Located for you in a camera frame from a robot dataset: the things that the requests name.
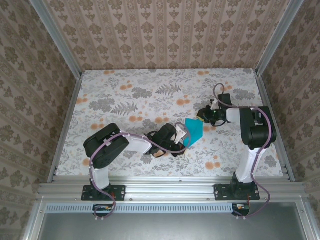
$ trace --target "table surface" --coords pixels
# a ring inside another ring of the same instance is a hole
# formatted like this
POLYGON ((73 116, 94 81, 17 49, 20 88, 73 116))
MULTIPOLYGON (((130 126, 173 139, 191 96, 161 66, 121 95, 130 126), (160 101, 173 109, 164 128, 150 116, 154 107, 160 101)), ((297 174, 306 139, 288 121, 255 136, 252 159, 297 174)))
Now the table surface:
MULTIPOLYGON (((225 85, 237 106, 262 106, 252 69, 150 69, 92 70, 82 75, 72 120, 56 174, 89 174, 84 141, 110 123, 123 131, 146 134, 166 123, 196 119, 198 110, 210 104, 213 87, 225 85)), ((124 151, 110 166, 111 176, 226 177, 232 176, 247 147, 240 125, 203 125, 203 137, 184 155, 154 158, 124 151)), ((256 175, 283 175, 276 148, 271 145, 256 175)))

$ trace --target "black mounting bracket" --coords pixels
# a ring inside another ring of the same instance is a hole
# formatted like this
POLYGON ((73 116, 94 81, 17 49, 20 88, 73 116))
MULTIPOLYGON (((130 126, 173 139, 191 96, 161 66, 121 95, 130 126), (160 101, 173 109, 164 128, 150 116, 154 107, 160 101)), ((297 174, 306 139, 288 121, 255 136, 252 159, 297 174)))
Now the black mounting bracket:
MULTIPOLYGON (((103 189, 103 191, 110 194, 116 201, 124 201, 126 196, 126 186, 125 185, 110 185, 103 189)), ((111 199, 99 192, 92 185, 83 186, 82 190, 82 201, 111 201, 111 199)))
POLYGON ((216 201, 260 200, 258 186, 254 182, 239 182, 236 173, 230 184, 216 184, 213 186, 216 201))

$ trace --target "blue cloth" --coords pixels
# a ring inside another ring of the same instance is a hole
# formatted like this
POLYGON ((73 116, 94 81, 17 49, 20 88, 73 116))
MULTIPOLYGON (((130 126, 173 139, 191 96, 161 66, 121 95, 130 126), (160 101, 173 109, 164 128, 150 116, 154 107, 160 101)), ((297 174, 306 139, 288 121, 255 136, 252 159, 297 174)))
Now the blue cloth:
MULTIPOLYGON (((203 137, 204 123, 202 121, 200 121, 199 119, 194 120, 194 119, 186 118, 185 119, 185 126, 188 128, 188 130, 190 132, 191 143, 190 143, 189 147, 191 147, 196 141, 198 141, 200 138, 203 137)), ((189 142, 189 137, 187 137, 183 141, 183 145, 187 146, 188 142, 189 142)))

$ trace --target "purple cable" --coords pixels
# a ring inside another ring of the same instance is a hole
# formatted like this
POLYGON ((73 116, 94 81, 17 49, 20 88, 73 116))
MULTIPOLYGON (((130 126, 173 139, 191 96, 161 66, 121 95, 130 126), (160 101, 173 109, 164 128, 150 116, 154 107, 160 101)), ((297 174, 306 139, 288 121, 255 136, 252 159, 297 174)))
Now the purple cable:
MULTIPOLYGON (((117 203, 116 203, 116 200, 115 200, 115 198, 114 198, 113 196, 111 196, 111 195, 110 195, 109 193, 107 193, 106 191, 103 191, 103 190, 101 190, 100 188, 98 188, 97 184, 96 184, 95 181, 94 181, 94 175, 93 175, 93 173, 92 173, 93 160, 94 160, 94 158, 96 157, 96 155, 98 154, 98 152, 99 152, 104 146, 106 146, 108 143, 110 143, 112 140, 114 140, 114 139, 116 139, 116 138, 118 138, 118 137, 120 137, 120 136, 134 136, 134 137, 136 137, 136 138, 140 138, 140 139, 143 139, 143 140, 149 142, 150 144, 158 147, 160 150, 162 150, 162 151, 164 151, 164 152, 168 152, 168 153, 170 153, 170 154, 179 154, 179 153, 182 153, 182 152, 184 152, 184 151, 190 146, 190 143, 191 143, 191 135, 190 135, 190 132, 189 132, 189 130, 188 130, 188 128, 187 128, 186 125, 184 125, 184 124, 181 123, 181 122, 177 122, 174 126, 177 126, 177 125, 182 125, 182 126, 185 128, 185 130, 186 130, 186 137, 189 138, 189 141, 188 141, 188 144, 186 145, 186 147, 185 147, 184 149, 182 149, 182 150, 179 150, 179 151, 167 150, 167 149, 163 148, 162 146, 156 144, 155 142, 151 141, 151 140, 150 140, 147 136, 145 136, 145 135, 139 135, 139 134, 127 133, 127 132, 121 132, 121 133, 118 133, 118 134, 110 137, 107 141, 105 141, 103 144, 101 144, 101 146, 98 147, 97 150, 95 150, 95 152, 92 154, 92 156, 91 156, 91 158, 90 158, 90 161, 89 161, 89 173, 90 173, 90 178, 91 178, 92 185, 94 186, 94 188, 95 188, 97 191, 99 191, 100 193, 108 196, 108 197, 113 201, 113 208, 112 208, 112 210, 111 210, 111 211, 109 212, 109 214, 106 215, 104 218, 110 217, 110 215, 115 211, 116 206, 117 206, 117 203)), ((96 214, 98 208, 99 208, 99 207, 97 207, 97 208, 94 210, 94 213, 93 213, 96 218, 99 218, 99 217, 97 216, 97 214, 96 214)))
POLYGON ((267 124, 268 124, 268 129, 269 129, 269 132, 268 132, 268 138, 265 142, 265 144, 260 148, 260 150, 256 153, 256 156, 255 156, 255 159, 254 159, 254 162, 253 162, 253 166, 252 166, 252 169, 251 169, 251 178, 252 180, 254 181, 254 183, 260 187, 261 189, 263 189, 266 194, 268 195, 268 199, 266 200, 266 202, 262 205, 262 207, 259 208, 259 210, 257 210, 256 212, 252 213, 252 214, 249 214, 247 216, 241 216, 242 218, 249 218, 249 217, 253 217, 254 215, 258 214, 259 212, 261 212, 266 206, 267 204, 270 202, 270 199, 271 199, 271 195, 270 193, 268 192, 267 189, 265 189, 263 186, 261 186, 257 180, 254 178, 254 171, 255 171, 255 168, 256 168, 256 165, 257 165, 257 162, 258 162, 258 158, 259 158, 259 155, 260 153, 267 147, 267 145, 269 144, 270 140, 271 140, 271 137, 272 137, 272 127, 271 127, 271 122, 270 122, 270 119, 269 117, 267 116, 267 114, 262 111, 260 108, 256 107, 256 106, 233 106, 233 105, 229 105, 229 104, 225 104, 224 102, 222 102, 216 95, 216 88, 217 86, 221 85, 223 87, 223 90, 222 92, 224 93, 225 92, 225 86, 222 84, 222 83, 217 83, 214 88, 213 88, 213 95, 214 97, 217 99, 217 101, 219 103, 221 103, 222 105, 225 105, 229 108, 235 108, 235 109, 242 109, 242 108, 253 108, 253 109, 256 109, 257 111, 259 111, 265 118, 267 124))

